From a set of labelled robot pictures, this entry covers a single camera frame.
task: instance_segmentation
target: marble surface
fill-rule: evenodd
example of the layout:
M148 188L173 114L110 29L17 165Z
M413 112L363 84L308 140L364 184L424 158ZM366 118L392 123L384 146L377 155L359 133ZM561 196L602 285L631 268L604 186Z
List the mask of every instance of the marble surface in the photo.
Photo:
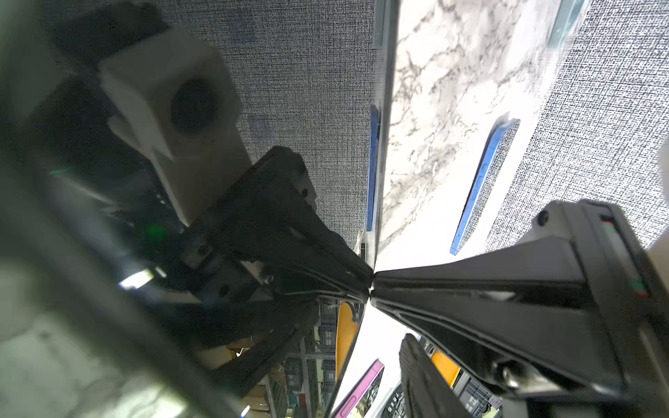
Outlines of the marble surface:
M546 50L559 0L403 1L375 269L481 251L564 51ZM504 166L457 256L449 254L488 135L520 118Z
M177 417L188 404L154 373L113 356L49 308L39 274L0 259L0 416Z

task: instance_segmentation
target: mounting hole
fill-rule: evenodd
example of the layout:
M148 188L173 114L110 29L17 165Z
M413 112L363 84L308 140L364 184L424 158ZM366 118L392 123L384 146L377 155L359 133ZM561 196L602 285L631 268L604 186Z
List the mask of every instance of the mounting hole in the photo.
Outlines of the mounting hole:
M213 122L217 108L211 84L204 78L193 78L186 81L172 99L171 120L182 131L197 134Z
M546 209L542 210L537 215L537 223L539 224L540 227L542 227L542 226L546 225L546 223L548 223L548 211Z
M222 285L222 286L218 289L218 297L219 297L219 298L223 298L223 297L225 297L225 295L227 295L227 293L228 293L229 291L230 291L230 287L229 287L227 284Z

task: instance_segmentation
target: gray textured mat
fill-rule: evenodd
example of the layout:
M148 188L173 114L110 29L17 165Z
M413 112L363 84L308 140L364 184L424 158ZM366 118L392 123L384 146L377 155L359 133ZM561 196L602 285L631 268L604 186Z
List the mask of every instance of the gray textured mat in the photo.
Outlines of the gray textured mat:
M45 22L109 3L115 2L47 0ZM302 154L318 214L354 246L367 202L374 1L154 3L165 21L221 52L242 97L237 127L252 160L273 145Z
M553 199L620 205L640 242L669 223L658 150L669 134L669 2L593 0L485 251L514 244Z

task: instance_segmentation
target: green led light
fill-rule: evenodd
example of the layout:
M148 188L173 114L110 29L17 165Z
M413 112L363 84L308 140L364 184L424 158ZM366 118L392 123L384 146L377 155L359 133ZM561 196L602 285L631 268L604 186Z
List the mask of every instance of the green led light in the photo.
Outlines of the green led light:
M617 233L615 230L615 225L612 224L611 222L603 222L604 224L604 230L609 232L609 233Z
M66 173L68 171L72 171L72 170L74 170L74 167L69 166L69 167L64 167L62 169L52 170L52 171L49 172L49 174L52 175L52 176L57 176L59 174L64 174L64 173Z
M150 223L144 227L144 236L151 244L161 243L167 238L167 230L157 223Z
M630 286L634 290L643 290L643 291L648 290L646 289L646 285L641 280L628 280L628 282L630 283Z

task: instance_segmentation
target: screw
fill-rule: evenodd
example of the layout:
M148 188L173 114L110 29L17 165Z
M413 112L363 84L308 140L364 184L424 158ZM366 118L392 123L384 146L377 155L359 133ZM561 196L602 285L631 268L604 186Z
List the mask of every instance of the screw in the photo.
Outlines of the screw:
M508 367L504 367L502 369L502 378L504 379L506 386L510 387L511 389L518 389L520 387L518 376L516 376Z
M224 297L228 292L230 291L230 287L227 284L222 285L218 289L218 296L219 298Z
M548 222L548 211L544 209L537 215L537 223L539 224L540 227L542 227L546 225L547 222Z

